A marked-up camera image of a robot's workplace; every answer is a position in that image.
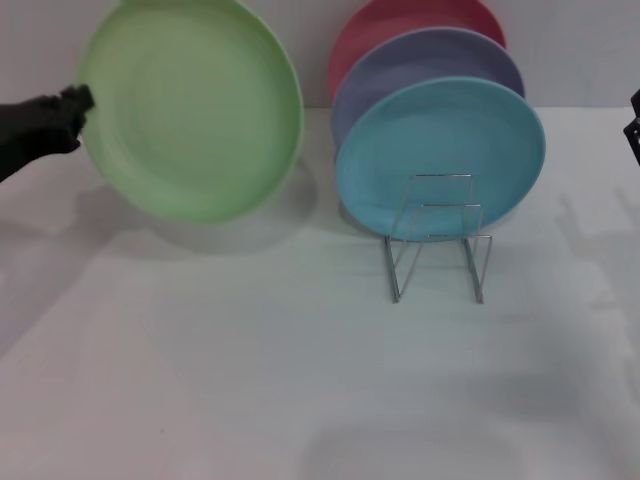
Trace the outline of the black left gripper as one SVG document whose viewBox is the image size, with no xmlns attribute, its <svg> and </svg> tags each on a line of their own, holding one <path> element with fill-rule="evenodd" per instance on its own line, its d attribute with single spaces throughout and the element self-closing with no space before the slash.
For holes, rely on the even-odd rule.
<svg viewBox="0 0 640 480">
<path fill-rule="evenodd" d="M 95 106 L 86 84 L 69 86 L 60 96 L 41 96 L 1 105 L 1 181 L 42 157 L 68 154 Z"/>
</svg>

